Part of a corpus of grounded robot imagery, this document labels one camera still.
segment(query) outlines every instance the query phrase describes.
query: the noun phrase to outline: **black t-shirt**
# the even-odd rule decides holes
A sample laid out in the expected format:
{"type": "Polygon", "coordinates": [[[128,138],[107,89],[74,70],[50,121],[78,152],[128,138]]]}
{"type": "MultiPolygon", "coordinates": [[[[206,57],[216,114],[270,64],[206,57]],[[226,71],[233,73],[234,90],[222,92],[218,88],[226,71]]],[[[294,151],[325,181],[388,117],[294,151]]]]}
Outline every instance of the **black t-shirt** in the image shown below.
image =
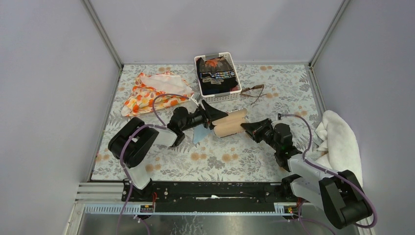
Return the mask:
{"type": "Polygon", "coordinates": [[[235,71],[223,56],[207,61],[199,58],[196,69],[204,95],[230,92],[238,86],[235,71]]]}

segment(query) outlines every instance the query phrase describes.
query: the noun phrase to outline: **gray leaf pattern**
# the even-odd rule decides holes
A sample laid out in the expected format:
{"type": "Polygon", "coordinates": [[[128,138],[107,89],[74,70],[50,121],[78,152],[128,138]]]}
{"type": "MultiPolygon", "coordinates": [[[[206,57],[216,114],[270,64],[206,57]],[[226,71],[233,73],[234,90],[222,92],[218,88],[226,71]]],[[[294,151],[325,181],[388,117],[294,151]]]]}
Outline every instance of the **gray leaf pattern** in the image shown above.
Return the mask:
{"type": "MultiPolygon", "coordinates": [[[[107,149],[110,139],[130,118],[121,116],[121,108],[131,94],[134,79],[140,72],[146,74],[171,70],[182,76],[197,91],[194,65],[125,65],[120,78],[114,103],[103,132],[101,146],[92,172],[93,180],[122,180],[126,176],[107,149]]],[[[241,96],[239,99],[212,103],[219,110],[232,111],[246,108],[249,122],[265,118],[276,120],[277,113],[292,113],[304,117],[315,129],[320,122],[310,84],[303,65],[236,65],[241,86],[264,84],[264,96],[251,105],[255,98],[241,96]]],[[[194,104],[182,104],[190,112],[194,104]]],[[[168,122],[174,108],[158,111],[168,122]]],[[[154,114],[139,116],[146,123],[160,124],[154,114]]],[[[284,118],[293,133],[294,144],[304,150],[308,145],[308,130],[299,118],[284,118]]],[[[279,182],[290,175],[280,168],[274,158],[274,150],[265,143],[255,143],[245,133],[218,138],[209,134],[200,143],[193,144],[193,130],[185,131],[185,139],[176,148],[153,145],[143,161],[153,180],[180,181],[264,181],[279,182]]],[[[311,152],[313,159],[318,152],[311,152]]]]}

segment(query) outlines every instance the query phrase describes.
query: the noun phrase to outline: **robotic arm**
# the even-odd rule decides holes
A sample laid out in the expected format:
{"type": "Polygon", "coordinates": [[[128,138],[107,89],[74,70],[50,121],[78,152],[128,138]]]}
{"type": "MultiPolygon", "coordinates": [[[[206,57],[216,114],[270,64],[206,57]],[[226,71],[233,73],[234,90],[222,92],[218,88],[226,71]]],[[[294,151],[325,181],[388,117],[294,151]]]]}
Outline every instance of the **robotic arm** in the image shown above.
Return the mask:
{"type": "MultiPolygon", "coordinates": [[[[212,122],[227,115],[203,100],[202,105],[193,113],[189,113],[185,107],[176,108],[166,129],[145,127],[140,131],[135,136],[136,140],[128,144],[123,156],[126,170],[140,198],[148,198],[152,193],[152,181],[141,162],[153,144],[176,147],[184,139],[184,130],[200,124],[213,129],[212,122]]],[[[116,158],[120,158],[128,138],[144,124],[144,121],[134,117],[111,139],[108,149],[116,158]]],[[[324,210],[329,221],[338,229],[372,215],[371,207],[353,187],[325,171],[310,166],[302,159],[302,152],[293,146],[288,125],[279,123],[273,127],[271,120],[265,119],[254,123],[242,123],[241,126],[252,140],[257,143],[265,141],[272,147],[276,151],[274,157],[278,165],[293,173],[282,179],[281,187],[275,194],[283,195],[285,198],[304,198],[324,210]]],[[[326,169],[315,162],[313,164],[326,169]]],[[[345,170],[339,172],[339,175],[362,190],[353,172],[345,170]]]]}

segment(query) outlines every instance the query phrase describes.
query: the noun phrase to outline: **white plastic basket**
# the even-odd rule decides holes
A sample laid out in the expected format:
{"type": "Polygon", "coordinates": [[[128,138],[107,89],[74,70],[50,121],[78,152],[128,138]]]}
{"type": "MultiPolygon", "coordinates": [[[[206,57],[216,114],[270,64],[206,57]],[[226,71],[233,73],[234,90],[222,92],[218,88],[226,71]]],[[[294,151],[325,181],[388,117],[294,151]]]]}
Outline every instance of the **white plastic basket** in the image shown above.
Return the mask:
{"type": "Polygon", "coordinates": [[[229,64],[232,66],[233,70],[235,71],[235,76],[236,76],[236,80],[238,82],[239,90],[233,91],[233,92],[203,95],[202,87],[200,86],[199,76],[196,74],[196,76],[198,78],[197,81],[198,81],[198,84],[199,84],[200,94],[202,95],[202,99],[204,99],[207,103],[214,103],[214,102],[238,99],[239,95],[241,94],[241,91],[242,91],[241,83],[239,82],[238,73],[236,72],[235,65],[233,64],[232,56],[229,52],[220,52],[220,53],[209,54],[209,55],[195,56],[195,59],[194,59],[195,67],[197,66],[196,61],[200,57],[204,60],[209,60],[209,59],[217,58],[217,57],[220,57],[220,56],[223,56],[229,62],[229,64]]]}

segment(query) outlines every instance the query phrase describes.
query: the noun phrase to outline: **gray wall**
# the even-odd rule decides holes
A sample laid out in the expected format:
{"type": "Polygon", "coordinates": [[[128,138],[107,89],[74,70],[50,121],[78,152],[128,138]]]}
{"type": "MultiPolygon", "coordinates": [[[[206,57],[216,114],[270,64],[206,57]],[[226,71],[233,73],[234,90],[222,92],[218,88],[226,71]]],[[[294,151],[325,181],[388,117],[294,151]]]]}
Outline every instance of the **gray wall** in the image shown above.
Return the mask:
{"type": "Polygon", "coordinates": [[[116,79],[81,1],[1,1],[0,234],[62,234],[116,79]]]}
{"type": "Polygon", "coordinates": [[[124,63],[309,61],[342,0],[92,0],[124,63]]]}
{"type": "Polygon", "coordinates": [[[414,234],[414,9],[352,1],[315,67],[327,108],[356,134],[377,235],[414,234]]]}

